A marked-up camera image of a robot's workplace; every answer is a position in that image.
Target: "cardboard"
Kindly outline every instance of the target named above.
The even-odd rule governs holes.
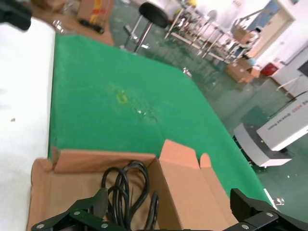
[[[251,68],[251,71],[250,71],[250,74],[255,77],[255,78],[259,78],[260,76],[260,70],[257,68],[257,67],[252,67]]]
[[[245,70],[248,70],[251,68],[251,65],[248,61],[248,59],[245,59],[245,58],[239,58],[236,60],[236,62],[242,67],[244,68]]]
[[[111,14],[110,6],[113,4],[113,0],[81,0],[77,18],[105,27]]]
[[[237,27],[233,31],[233,38],[243,45],[245,45],[252,37],[253,35],[249,31],[246,31],[241,27]]]
[[[234,78],[239,83],[249,83],[254,78],[258,78],[260,71],[256,67],[246,69],[247,66],[242,67],[239,63],[234,62],[227,65],[226,72],[229,76]]]
[[[37,6],[51,12],[59,12],[64,4],[65,0],[31,0]]]
[[[60,21],[61,26],[63,26],[68,31],[72,31],[73,33],[87,36],[91,39],[108,44],[110,46],[113,46],[114,44],[114,40],[110,32],[108,21],[104,23],[104,33],[99,34],[93,29],[81,25],[77,21],[77,18],[73,18],[68,15],[63,15],[61,13],[53,13],[49,10],[42,9],[33,3],[31,3],[30,7],[34,17],[45,21],[46,23],[50,24],[53,27],[54,27],[53,24],[54,22]],[[113,0],[111,0],[111,4],[109,5],[108,8],[109,12],[111,12],[112,8],[113,8]]]
[[[31,202],[27,230],[45,219],[66,211],[76,200],[94,196],[103,172],[141,160],[148,168],[151,193],[159,195],[155,229],[223,230],[237,223],[208,155],[198,164],[194,149],[166,140],[159,159],[153,154],[108,151],[53,151],[55,159],[37,159],[31,173]],[[108,176],[112,185],[116,174]],[[143,187],[137,172],[128,175],[132,201]],[[143,229],[150,197],[132,220],[134,230]]]

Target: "green table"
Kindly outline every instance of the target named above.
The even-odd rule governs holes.
[[[266,200],[241,151],[180,70],[82,36],[56,37],[50,146],[153,153],[165,139],[211,157],[227,193]]]

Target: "coiled cable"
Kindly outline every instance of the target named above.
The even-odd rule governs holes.
[[[141,192],[141,195],[137,199],[137,201],[130,205],[129,204],[129,183],[127,172],[131,169],[138,169],[142,175],[144,176],[144,188]],[[147,195],[150,191],[150,182],[149,175],[146,169],[146,166],[138,160],[134,160],[130,162],[126,167],[120,169],[118,167],[111,167],[104,172],[101,187],[106,187],[106,180],[108,174],[110,172],[118,172],[118,176],[116,177],[115,184],[108,189],[108,198],[112,193],[112,202],[108,199],[108,211],[107,216],[109,220],[126,230],[131,230],[130,224],[131,220],[138,210],[138,208],[145,201]],[[145,230],[153,230],[156,224],[158,214],[158,194],[156,191],[153,192],[150,209],[148,213],[147,220],[145,222]]]

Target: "yellow stain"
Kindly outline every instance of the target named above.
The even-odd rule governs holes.
[[[118,103],[120,104],[128,104],[128,98],[127,95],[125,93],[118,93],[116,94],[116,99],[118,101]]]

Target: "cardboard box flap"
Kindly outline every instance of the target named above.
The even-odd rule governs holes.
[[[61,150],[54,167],[55,173],[93,173],[104,172],[110,166],[125,167],[130,161],[138,159],[147,166],[154,159],[154,154],[129,152]]]
[[[194,149],[170,140],[165,140],[159,161],[200,169]]]
[[[193,149],[167,140],[159,161],[182,229],[219,231],[229,227]]]
[[[44,220],[48,216],[50,202],[50,177],[52,163],[48,159],[36,159],[31,170],[31,202],[28,217],[28,225],[35,224],[38,220]]]
[[[201,156],[200,169],[228,225],[232,226],[236,224],[237,220],[232,214],[230,200],[211,166],[211,160],[208,154]]]

